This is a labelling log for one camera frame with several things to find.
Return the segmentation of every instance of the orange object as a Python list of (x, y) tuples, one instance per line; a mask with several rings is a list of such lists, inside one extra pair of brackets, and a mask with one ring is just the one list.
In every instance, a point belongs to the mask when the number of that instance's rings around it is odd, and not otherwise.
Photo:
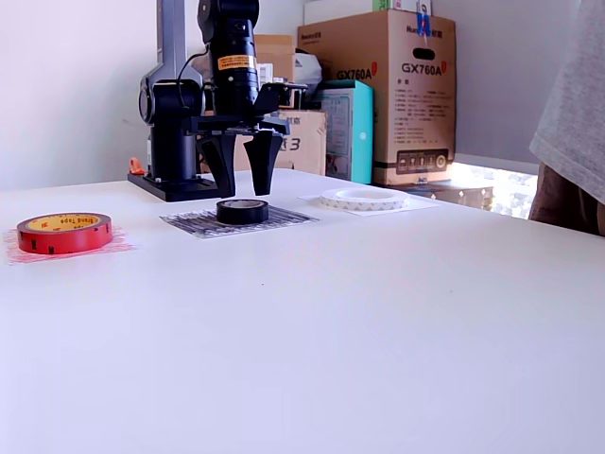
[(141, 166), (141, 161), (137, 158), (130, 159), (130, 173), (132, 175), (145, 175), (143, 166)]

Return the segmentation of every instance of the white masking tape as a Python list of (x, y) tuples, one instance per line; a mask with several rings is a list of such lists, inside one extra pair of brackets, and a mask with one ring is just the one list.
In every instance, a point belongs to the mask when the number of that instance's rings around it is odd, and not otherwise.
[(346, 211), (392, 211), (406, 208), (409, 195), (385, 189), (337, 189), (324, 192), (321, 203)]

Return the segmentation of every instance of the blue box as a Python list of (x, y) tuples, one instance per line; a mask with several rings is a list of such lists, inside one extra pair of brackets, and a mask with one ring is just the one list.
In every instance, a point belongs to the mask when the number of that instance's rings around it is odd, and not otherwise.
[(374, 92), (357, 80), (324, 82), (314, 101), (328, 114), (328, 177), (371, 184), (374, 142)]

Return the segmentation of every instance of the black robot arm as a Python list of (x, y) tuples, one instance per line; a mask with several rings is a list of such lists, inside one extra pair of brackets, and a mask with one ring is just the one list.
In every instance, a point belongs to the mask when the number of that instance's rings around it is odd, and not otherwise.
[[(149, 172), (129, 180), (166, 201), (235, 195), (233, 154), (237, 135), (246, 145), (257, 195), (267, 195), (287, 122), (266, 117), (291, 98), (293, 84), (265, 84), (259, 91), (254, 26), (258, 0), (200, 0), (199, 28), (212, 61), (212, 80), (185, 68), (184, 0), (158, 1), (158, 66), (141, 83), (141, 116), (151, 127)], [(210, 85), (214, 114), (205, 114)], [(215, 182), (200, 177), (203, 155)]]

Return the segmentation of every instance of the white wall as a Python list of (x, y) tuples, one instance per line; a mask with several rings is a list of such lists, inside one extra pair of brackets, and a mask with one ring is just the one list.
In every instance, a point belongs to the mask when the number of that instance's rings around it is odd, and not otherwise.
[(458, 34), (458, 160), (527, 168), (579, 0), (434, 0)]
[[(303, 3), (261, 0), (256, 30), (295, 34)], [(131, 156), (147, 161), (137, 97), (155, 24), (154, 0), (0, 2), (0, 190), (123, 180)]]

